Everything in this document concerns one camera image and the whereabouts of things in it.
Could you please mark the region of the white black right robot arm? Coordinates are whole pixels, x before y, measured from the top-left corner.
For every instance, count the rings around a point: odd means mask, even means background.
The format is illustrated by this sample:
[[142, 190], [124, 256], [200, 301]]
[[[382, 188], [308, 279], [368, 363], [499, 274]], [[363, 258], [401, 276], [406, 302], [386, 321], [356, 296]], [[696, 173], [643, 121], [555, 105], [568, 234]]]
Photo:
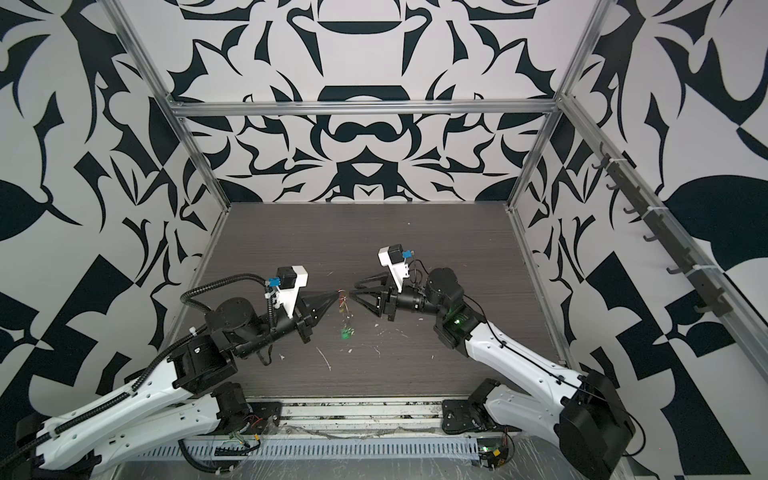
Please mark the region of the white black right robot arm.
[[550, 361], [504, 334], [452, 269], [432, 270], [421, 285], [382, 273], [358, 282], [348, 297], [389, 321], [401, 310], [433, 316], [444, 345], [519, 387], [490, 382], [476, 389], [476, 402], [496, 425], [552, 443], [588, 479], [613, 475], [636, 433], [613, 382]]

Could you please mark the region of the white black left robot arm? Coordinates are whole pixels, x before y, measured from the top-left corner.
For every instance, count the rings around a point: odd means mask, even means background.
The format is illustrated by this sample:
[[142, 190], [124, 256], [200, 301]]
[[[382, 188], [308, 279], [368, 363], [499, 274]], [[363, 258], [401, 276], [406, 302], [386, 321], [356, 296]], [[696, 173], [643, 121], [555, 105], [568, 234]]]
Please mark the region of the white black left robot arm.
[[206, 312], [200, 332], [169, 347], [132, 383], [70, 413], [21, 421], [2, 478], [87, 479], [168, 442], [248, 428], [252, 407], [231, 380], [237, 360], [255, 355], [268, 365], [273, 344], [292, 333], [309, 342], [338, 297], [300, 295], [293, 312], [262, 315], [245, 298], [224, 301]]

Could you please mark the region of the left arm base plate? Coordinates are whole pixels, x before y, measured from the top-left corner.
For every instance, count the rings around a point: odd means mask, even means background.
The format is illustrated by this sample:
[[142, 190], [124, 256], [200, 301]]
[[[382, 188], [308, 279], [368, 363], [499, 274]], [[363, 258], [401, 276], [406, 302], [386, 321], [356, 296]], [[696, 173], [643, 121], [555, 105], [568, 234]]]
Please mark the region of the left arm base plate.
[[249, 402], [248, 406], [227, 407], [218, 415], [219, 423], [210, 435], [235, 432], [242, 435], [260, 435], [281, 422], [283, 403], [279, 401]]

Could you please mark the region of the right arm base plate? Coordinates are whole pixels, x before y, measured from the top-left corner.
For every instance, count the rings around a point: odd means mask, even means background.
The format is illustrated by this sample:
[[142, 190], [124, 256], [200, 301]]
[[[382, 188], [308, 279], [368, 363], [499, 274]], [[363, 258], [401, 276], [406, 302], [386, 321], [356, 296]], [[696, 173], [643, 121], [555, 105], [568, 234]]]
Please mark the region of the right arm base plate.
[[440, 428], [447, 435], [514, 430], [495, 422], [484, 407], [470, 400], [443, 400], [441, 408]]

